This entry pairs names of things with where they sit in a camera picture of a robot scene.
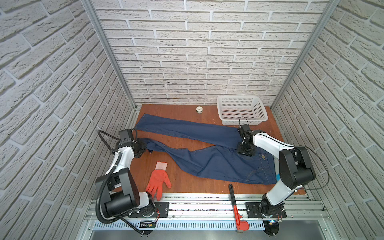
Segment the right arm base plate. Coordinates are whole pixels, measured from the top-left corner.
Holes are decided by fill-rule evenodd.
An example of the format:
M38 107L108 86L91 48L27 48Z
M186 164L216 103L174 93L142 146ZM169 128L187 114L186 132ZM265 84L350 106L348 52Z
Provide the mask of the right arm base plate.
M284 219L287 217L284 203L275 206L264 206L264 202L247 202L246 210L248 218Z

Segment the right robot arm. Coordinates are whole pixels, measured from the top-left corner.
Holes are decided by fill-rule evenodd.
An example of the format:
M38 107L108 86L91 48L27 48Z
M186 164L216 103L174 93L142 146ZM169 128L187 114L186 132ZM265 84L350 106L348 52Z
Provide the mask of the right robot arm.
M283 211L285 200L297 189L316 179L308 149L281 142L262 131L253 131L247 124L240 125L238 132L242 138L237 148L239 154L254 156L257 148L260 148L279 160L280 179L262 196L259 205L261 215L271 218Z

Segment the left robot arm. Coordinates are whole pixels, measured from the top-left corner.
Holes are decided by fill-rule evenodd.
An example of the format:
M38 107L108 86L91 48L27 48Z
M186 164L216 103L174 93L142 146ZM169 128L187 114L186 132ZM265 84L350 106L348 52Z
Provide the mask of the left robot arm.
M147 143L138 139L135 129L122 130L119 137L99 130L98 136L114 157L107 172L96 179L98 220L109 224L147 207L154 212L153 198L138 190L130 170L133 159L140 158L147 150Z

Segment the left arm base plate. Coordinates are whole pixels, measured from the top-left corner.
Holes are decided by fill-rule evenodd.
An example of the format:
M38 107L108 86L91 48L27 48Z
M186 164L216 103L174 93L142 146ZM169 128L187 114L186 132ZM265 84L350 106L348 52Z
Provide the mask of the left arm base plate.
M169 202L155 202L155 205L149 204L141 209L134 209L129 218L167 218L169 213Z

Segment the blue denim trousers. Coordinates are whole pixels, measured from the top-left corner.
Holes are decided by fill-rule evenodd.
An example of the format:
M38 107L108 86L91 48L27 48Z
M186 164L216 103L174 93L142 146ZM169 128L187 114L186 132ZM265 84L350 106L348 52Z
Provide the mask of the blue denim trousers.
M189 151L144 139L149 151L167 153L181 170L190 175L252 185L277 183L274 156L261 148L257 148L256 154L251 157L239 154L237 145L241 142L241 137L236 128L145 114L135 129L211 144L201 150Z

